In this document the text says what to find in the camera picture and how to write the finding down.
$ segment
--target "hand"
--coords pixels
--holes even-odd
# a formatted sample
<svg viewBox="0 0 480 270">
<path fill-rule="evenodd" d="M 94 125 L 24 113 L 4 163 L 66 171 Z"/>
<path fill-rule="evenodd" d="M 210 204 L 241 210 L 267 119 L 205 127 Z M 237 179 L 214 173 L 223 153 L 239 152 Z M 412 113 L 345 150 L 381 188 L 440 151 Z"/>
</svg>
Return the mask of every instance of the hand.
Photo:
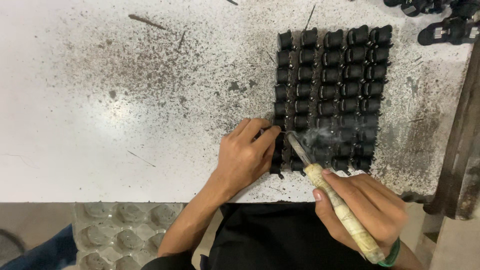
<svg viewBox="0 0 480 270">
<path fill-rule="evenodd" d="M 405 202 L 368 174 L 340 177 L 329 170 L 323 170 L 322 176 L 343 198 L 387 257 L 408 221 Z M 336 216 L 325 192 L 314 189 L 313 196 L 316 201 L 315 212 L 330 235 L 344 245 L 360 251 Z"/>
<path fill-rule="evenodd" d="M 207 184 L 216 193 L 225 194 L 226 200 L 241 189 L 255 182 L 272 165 L 275 139 L 279 126 L 265 130 L 256 140 L 254 137 L 272 124 L 266 119 L 244 118 L 239 125 L 220 142 L 218 165 Z"/>
</svg>

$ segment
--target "right hand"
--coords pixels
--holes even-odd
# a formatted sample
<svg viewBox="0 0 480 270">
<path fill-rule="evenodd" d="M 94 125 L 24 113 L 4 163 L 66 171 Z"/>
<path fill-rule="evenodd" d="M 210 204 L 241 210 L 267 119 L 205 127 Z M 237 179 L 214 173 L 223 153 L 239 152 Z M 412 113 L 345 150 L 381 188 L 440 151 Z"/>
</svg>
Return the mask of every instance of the right hand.
<svg viewBox="0 0 480 270">
<path fill-rule="evenodd" d="M 408 221 L 405 202 L 368 174 L 340 177 L 330 170 L 323 170 L 322 176 L 343 198 L 387 257 Z M 315 212 L 330 235 L 344 245 L 360 251 L 336 216 L 326 193 L 314 189 L 313 196 L 316 201 Z"/>
</svg>

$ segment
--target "fingernail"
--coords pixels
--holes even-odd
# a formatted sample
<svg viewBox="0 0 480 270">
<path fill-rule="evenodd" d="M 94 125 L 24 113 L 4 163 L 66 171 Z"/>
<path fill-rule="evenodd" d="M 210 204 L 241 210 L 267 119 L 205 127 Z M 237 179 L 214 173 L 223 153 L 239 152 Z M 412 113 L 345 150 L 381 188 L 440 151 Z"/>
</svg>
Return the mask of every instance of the fingernail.
<svg viewBox="0 0 480 270">
<path fill-rule="evenodd" d="M 313 197 L 315 198 L 316 202 L 319 202 L 319 201 L 322 200 L 322 195 L 320 195 L 320 193 L 318 193 L 318 192 L 314 192 Z"/>
</svg>

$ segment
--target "finger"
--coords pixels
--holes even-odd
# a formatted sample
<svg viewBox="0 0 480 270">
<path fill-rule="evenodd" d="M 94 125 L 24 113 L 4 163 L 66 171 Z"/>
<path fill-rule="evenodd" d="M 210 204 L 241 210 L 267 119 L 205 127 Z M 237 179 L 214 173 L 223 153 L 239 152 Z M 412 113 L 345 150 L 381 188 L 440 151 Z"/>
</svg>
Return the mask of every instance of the finger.
<svg viewBox="0 0 480 270">
<path fill-rule="evenodd" d="M 275 151 L 275 141 L 268 147 L 267 151 L 265 151 L 264 156 L 262 157 L 262 161 L 260 165 L 258 165 L 257 174 L 258 177 L 262 176 L 262 174 L 268 172 L 270 167 L 272 166 L 272 158 L 273 153 Z"/>
<path fill-rule="evenodd" d="M 243 120 L 240 121 L 237 127 L 232 132 L 230 132 L 230 136 L 238 136 L 245 129 L 245 127 L 250 121 L 250 118 L 243 118 Z"/>
<path fill-rule="evenodd" d="M 322 176 L 340 197 L 347 203 L 348 207 L 365 226 L 367 231 L 373 233 L 379 222 L 389 224 L 391 221 L 381 213 L 373 204 L 353 186 L 348 177 L 340 177 L 330 170 L 323 170 Z"/>
<path fill-rule="evenodd" d="M 332 203 L 325 192 L 316 188 L 313 190 L 313 197 L 315 198 L 315 213 L 325 225 L 330 235 L 344 245 L 360 251 L 358 245 L 336 216 L 332 208 Z"/>
<path fill-rule="evenodd" d="M 353 180 L 352 185 L 357 187 L 365 197 L 383 214 L 398 218 L 400 213 L 403 213 L 403 209 L 395 205 L 391 200 L 386 198 L 382 193 L 378 192 L 372 186 L 367 183 L 367 180 L 356 179 Z"/>
<path fill-rule="evenodd" d="M 280 134 L 282 129 L 279 126 L 272 126 L 271 128 L 265 130 L 265 132 L 258 137 L 258 139 L 253 143 L 253 146 L 260 151 L 266 151 L 272 143 L 275 143 L 275 139 L 278 134 Z"/>
<path fill-rule="evenodd" d="M 375 180 L 373 177 L 369 175 L 362 175 L 362 179 L 365 179 L 365 182 L 369 184 L 371 187 L 373 187 L 375 190 L 380 192 L 383 196 L 385 196 L 387 199 L 401 207 L 402 209 L 405 209 L 405 202 L 400 199 L 393 191 L 391 191 L 388 187 L 384 186 L 382 183 L 379 181 Z"/>
<path fill-rule="evenodd" d="M 270 123 L 270 121 L 267 119 L 253 118 L 242 130 L 239 137 L 241 137 L 244 141 L 250 142 L 260 129 L 267 128 L 271 125 L 272 123 Z"/>
</svg>

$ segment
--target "dirty table surface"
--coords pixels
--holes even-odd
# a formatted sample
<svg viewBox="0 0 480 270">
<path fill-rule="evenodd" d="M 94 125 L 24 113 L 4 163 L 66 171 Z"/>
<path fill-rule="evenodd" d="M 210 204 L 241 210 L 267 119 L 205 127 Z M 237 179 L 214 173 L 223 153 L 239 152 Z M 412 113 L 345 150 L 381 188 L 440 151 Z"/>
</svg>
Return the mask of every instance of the dirty table surface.
<svg viewBox="0 0 480 270">
<path fill-rule="evenodd" d="M 0 7 L 0 200 L 188 202 L 243 117 L 272 116 L 276 34 L 391 24 L 373 175 L 433 194 L 471 45 L 422 47 L 439 15 L 380 0 L 6 0 Z M 299 173 L 239 202 L 313 201 Z"/>
</svg>

